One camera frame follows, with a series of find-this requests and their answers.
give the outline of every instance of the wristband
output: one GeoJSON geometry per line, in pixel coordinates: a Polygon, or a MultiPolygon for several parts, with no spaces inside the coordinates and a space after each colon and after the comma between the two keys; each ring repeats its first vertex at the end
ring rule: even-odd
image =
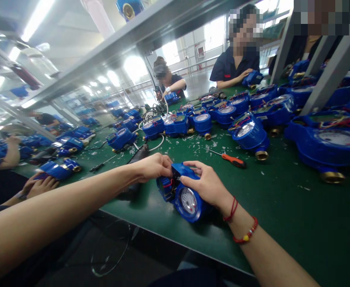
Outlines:
{"type": "Polygon", "coordinates": [[[257,219],[256,217],[253,216],[252,218],[255,220],[254,225],[253,225],[252,228],[249,230],[249,232],[248,232],[246,235],[243,236],[242,239],[236,239],[236,238],[234,237],[234,241],[235,241],[236,243],[244,244],[244,243],[249,242],[250,238],[251,238],[252,235],[254,234],[254,232],[255,232],[255,230],[256,230],[258,224],[259,224],[258,219],[257,219]]]}

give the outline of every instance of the power drill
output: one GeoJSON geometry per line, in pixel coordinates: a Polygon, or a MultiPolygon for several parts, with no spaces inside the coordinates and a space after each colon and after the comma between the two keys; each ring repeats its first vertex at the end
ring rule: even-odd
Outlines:
{"type": "MultiPolygon", "coordinates": [[[[137,162],[141,159],[144,159],[149,154],[148,151],[148,145],[145,143],[136,153],[135,155],[130,159],[130,161],[127,164],[131,164],[134,162],[137,162]]],[[[128,188],[126,188],[124,191],[122,191],[116,198],[119,200],[126,200],[131,201],[136,198],[136,195],[139,192],[140,189],[140,183],[135,183],[133,185],[130,185],[128,188]]]]}

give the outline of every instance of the woman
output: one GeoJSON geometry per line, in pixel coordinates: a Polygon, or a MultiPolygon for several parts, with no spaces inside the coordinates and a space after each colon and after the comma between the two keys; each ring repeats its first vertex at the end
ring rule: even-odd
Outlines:
{"type": "Polygon", "coordinates": [[[240,86],[243,79],[253,70],[260,71],[260,57],[256,33],[260,12],[249,4],[240,9],[240,14],[231,14],[230,47],[216,60],[210,81],[218,89],[240,86]]]}
{"type": "MultiPolygon", "coordinates": [[[[161,85],[163,97],[167,94],[175,92],[182,99],[185,98],[183,91],[187,88],[186,81],[179,75],[171,74],[171,71],[167,66],[167,62],[163,57],[159,56],[154,62],[154,73],[161,85]]],[[[159,100],[164,101],[158,88],[157,97],[159,100]]]]}
{"type": "MultiPolygon", "coordinates": [[[[0,212],[0,278],[29,256],[72,229],[126,187],[160,176],[173,177],[167,155],[156,153],[129,165],[43,193],[0,212]]],[[[215,206],[235,238],[254,226],[254,219],[237,203],[212,167],[186,161],[200,180],[181,176],[185,186],[215,206]]],[[[318,286],[314,279],[260,226],[246,244],[238,244],[262,286],[318,286]]]]}

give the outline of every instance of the red string bracelet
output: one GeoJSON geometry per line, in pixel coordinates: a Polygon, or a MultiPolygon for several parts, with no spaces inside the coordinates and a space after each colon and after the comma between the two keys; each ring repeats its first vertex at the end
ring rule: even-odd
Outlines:
{"type": "Polygon", "coordinates": [[[236,243],[244,244],[244,243],[247,243],[250,240],[250,238],[252,237],[253,233],[255,232],[255,229],[257,228],[257,226],[259,224],[258,219],[256,217],[253,216],[253,219],[255,220],[254,225],[252,226],[250,231],[246,235],[243,236],[242,239],[236,239],[234,237],[234,241],[236,243]]]}
{"type": "Polygon", "coordinates": [[[234,197],[234,201],[233,201],[233,203],[232,203],[232,208],[231,208],[231,215],[230,216],[228,216],[228,217],[223,217],[223,220],[224,221],[231,221],[232,220],[232,217],[234,216],[234,213],[235,213],[235,211],[236,211],[236,209],[237,209],[237,207],[238,207],[238,204],[239,204],[239,202],[236,200],[236,198],[234,197]]]}

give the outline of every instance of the hand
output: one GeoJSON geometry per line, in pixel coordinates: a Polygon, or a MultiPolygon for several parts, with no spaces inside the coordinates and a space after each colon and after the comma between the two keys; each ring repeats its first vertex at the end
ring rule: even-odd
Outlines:
{"type": "Polygon", "coordinates": [[[36,183],[34,183],[33,187],[31,188],[27,199],[30,199],[32,197],[35,197],[37,195],[41,195],[42,193],[45,193],[47,191],[55,189],[59,184],[59,181],[56,181],[51,176],[47,177],[44,180],[38,180],[36,183]]]}
{"type": "Polygon", "coordinates": [[[250,74],[250,72],[252,72],[253,69],[246,69],[244,72],[241,73],[240,76],[238,76],[238,79],[240,80],[240,82],[243,81],[243,79],[248,76],[250,74]]]}
{"type": "Polygon", "coordinates": [[[232,197],[225,188],[214,169],[199,161],[185,161],[186,166],[195,166],[191,168],[200,179],[191,179],[190,177],[181,176],[180,181],[198,192],[200,197],[211,205],[220,207],[227,197],[232,197]]]}
{"type": "Polygon", "coordinates": [[[130,164],[138,175],[138,182],[146,183],[160,176],[172,177],[172,160],[167,155],[155,153],[149,157],[130,164]]]}
{"type": "Polygon", "coordinates": [[[37,172],[35,175],[33,175],[32,177],[30,177],[27,182],[24,185],[24,188],[21,190],[20,193],[24,194],[24,195],[28,195],[31,188],[34,186],[34,184],[38,181],[38,179],[35,179],[38,175],[42,174],[43,171],[39,171],[37,172]]]}
{"type": "Polygon", "coordinates": [[[21,143],[21,139],[16,136],[10,136],[6,140],[8,144],[16,144],[19,145],[21,143]]]}

